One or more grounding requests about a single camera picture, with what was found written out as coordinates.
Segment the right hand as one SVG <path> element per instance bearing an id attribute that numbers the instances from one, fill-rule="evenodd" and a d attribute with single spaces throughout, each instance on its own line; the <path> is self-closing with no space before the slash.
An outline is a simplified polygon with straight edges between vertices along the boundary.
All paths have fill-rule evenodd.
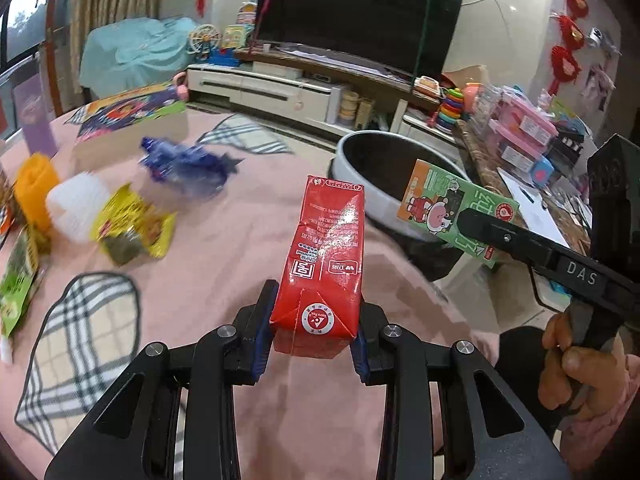
<path id="1" fill-rule="evenodd" d="M 542 346 L 547 350 L 544 370 L 540 375 L 538 398 L 548 410 L 556 410 L 570 402 L 574 379 L 587 388 L 577 418 L 592 419 L 611 411 L 623 399 L 626 389 L 626 354 L 620 335 L 614 339 L 613 349 L 602 352 L 574 346 L 570 320 L 566 313 L 550 318 Z"/>

